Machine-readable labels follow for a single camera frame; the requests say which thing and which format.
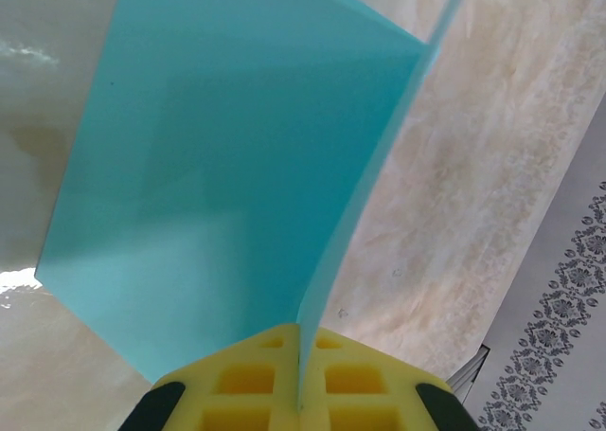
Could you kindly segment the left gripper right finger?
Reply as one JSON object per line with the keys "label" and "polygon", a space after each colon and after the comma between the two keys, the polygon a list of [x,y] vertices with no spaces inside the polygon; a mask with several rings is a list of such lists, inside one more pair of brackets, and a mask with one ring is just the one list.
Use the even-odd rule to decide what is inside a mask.
{"label": "left gripper right finger", "polygon": [[445,381],[319,329],[305,371],[301,431],[478,431]]}

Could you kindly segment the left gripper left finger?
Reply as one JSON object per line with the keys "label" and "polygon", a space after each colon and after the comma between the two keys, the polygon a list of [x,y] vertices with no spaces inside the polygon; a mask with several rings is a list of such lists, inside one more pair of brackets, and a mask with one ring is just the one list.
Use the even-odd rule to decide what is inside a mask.
{"label": "left gripper left finger", "polygon": [[160,378],[117,431],[299,431],[299,327],[283,324]]}

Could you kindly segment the aluminium side rail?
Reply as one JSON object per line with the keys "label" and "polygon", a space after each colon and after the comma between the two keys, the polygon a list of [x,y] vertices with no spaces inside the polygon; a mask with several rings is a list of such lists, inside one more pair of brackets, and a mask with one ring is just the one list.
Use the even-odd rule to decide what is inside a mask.
{"label": "aluminium side rail", "polygon": [[465,402],[489,353],[490,349],[481,345],[477,353],[447,380],[447,384],[461,403]]}

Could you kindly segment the light blue paper sheet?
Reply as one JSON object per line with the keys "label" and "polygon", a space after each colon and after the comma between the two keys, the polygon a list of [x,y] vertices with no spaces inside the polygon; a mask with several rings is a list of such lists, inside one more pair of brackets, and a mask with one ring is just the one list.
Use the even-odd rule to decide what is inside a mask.
{"label": "light blue paper sheet", "polygon": [[117,0],[37,279],[149,381],[274,326],[299,366],[462,0]]}

